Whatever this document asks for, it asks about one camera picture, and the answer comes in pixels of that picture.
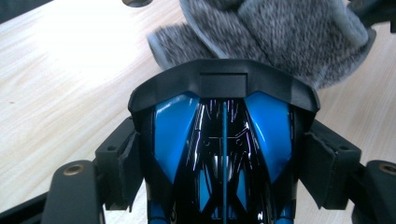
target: blue panel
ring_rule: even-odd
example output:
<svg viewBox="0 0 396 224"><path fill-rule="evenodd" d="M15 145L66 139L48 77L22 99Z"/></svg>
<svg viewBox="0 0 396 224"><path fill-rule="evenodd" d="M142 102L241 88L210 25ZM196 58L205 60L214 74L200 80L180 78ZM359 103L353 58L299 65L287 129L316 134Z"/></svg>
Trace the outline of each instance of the blue panel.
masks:
<svg viewBox="0 0 396 224"><path fill-rule="evenodd" d="M289 105L262 92L245 98L271 183L291 157Z"/></svg>
<svg viewBox="0 0 396 224"><path fill-rule="evenodd" d="M209 201L209 190L207 188L207 186L209 186L209 185L210 185L210 183L206 184L204 171L200 171L200 173L199 173L199 206L200 206L201 212L204 210L205 205L207 204L207 201Z"/></svg>
<svg viewBox="0 0 396 224"><path fill-rule="evenodd" d="M246 184L245 172L241 170L241 173L239 173L239 183L238 183L238 189L236 190L236 195L238 196L238 199L241 202L241 204L244 206L245 210L248 210L247 192L246 192L245 184Z"/></svg>
<svg viewBox="0 0 396 224"><path fill-rule="evenodd" d="M183 94L157 105L155 159L171 183L175 175L199 98Z"/></svg>
<svg viewBox="0 0 396 224"><path fill-rule="evenodd" d="M281 217L291 217L292 214L292 203L288 204L285 206L285 208L283 209L283 211L280 213ZM292 219L289 218L280 218L276 221L276 224L293 224L294 221Z"/></svg>

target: gray cloth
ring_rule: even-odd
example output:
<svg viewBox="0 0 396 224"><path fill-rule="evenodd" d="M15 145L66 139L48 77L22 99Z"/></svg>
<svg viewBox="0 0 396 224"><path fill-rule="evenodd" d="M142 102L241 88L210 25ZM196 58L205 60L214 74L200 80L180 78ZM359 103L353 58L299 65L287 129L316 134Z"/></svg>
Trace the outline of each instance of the gray cloth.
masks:
<svg viewBox="0 0 396 224"><path fill-rule="evenodd" d="M188 26L165 27L148 38L164 69L194 59L251 59L320 89L352 74L375 39L343 0L181 0L180 5Z"/></svg>

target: black plastic part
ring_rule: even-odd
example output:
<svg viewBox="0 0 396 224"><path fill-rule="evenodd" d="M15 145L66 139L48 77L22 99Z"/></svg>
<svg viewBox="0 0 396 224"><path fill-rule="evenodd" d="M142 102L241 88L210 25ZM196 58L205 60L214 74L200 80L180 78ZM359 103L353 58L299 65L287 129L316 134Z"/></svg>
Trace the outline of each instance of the black plastic part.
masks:
<svg viewBox="0 0 396 224"><path fill-rule="evenodd" d="M52 0L1 0L0 23L11 20Z"/></svg>
<svg viewBox="0 0 396 224"><path fill-rule="evenodd" d="M256 91L313 113L319 109L316 92L298 79L262 63L233 59L197 60L168 69L136 88L128 109L134 115L186 92L201 98L244 98Z"/></svg>
<svg viewBox="0 0 396 224"><path fill-rule="evenodd" d="M138 136L128 118L95 151L97 169L105 176L108 189L104 198L107 210L132 206L143 182Z"/></svg>
<svg viewBox="0 0 396 224"><path fill-rule="evenodd" d="M318 207L344 210L347 177L359 168L361 150L317 120L305 135L300 179Z"/></svg>
<svg viewBox="0 0 396 224"><path fill-rule="evenodd" d="M55 172L41 223L105 223L91 161L73 161Z"/></svg>
<svg viewBox="0 0 396 224"><path fill-rule="evenodd" d="M21 203L0 214L0 223L40 223L47 193L43 193L25 203Z"/></svg>
<svg viewBox="0 0 396 224"><path fill-rule="evenodd" d="M128 7L145 7L152 2L152 0L122 0L123 4Z"/></svg>
<svg viewBox="0 0 396 224"><path fill-rule="evenodd" d="M396 223L396 164L369 161L348 183L354 224Z"/></svg>
<svg viewBox="0 0 396 224"><path fill-rule="evenodd" d="M376 23L390 21L390 32L395 34L396 1L394 0L353 0L348 7L355 12L361 22L370 27Z"/></svg>

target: wood grain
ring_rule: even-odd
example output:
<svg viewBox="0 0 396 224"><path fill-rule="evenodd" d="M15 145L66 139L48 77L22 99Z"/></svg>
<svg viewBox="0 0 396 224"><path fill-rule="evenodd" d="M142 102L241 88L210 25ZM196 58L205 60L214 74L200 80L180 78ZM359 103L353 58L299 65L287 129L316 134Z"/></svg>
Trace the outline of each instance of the wood grain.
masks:
<svg viewBox="0 0 396 224"><path fill-rule="evenodd" d="M146 35L183 22L178 1L131 8L121 0L56 0L0 24L0 212L49 189L53 172L94 151L129 114L132 90L158 74ZM348 80L319 92L318 119L369 160L396 161L396 37L377 40ZM351 223L318 210L299 187L296 223ZM133 212L108 223L146 223L144 186Z"/></svg>

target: light wood surface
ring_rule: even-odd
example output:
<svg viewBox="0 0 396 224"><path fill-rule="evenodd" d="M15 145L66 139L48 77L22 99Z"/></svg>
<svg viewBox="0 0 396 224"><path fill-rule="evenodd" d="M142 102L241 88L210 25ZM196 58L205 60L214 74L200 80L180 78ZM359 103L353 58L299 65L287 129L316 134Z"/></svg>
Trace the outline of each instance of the light wood surface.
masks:
<svg viewBox="0 0 396 224"><path fill-rule="evenodd" d="M131 91L161 72L146 35L183 21L177 0L55 0L0 24L0 212L47 191L61 165L94 158L129 116ZM319 92L318 120L360 147L363 164L396 162L396 37L375 29L360 69ZM298 193L296 223L351 223L352 204L318 210L304 186ZM144 187L131 214L106 219L146 223Z"/></svg>

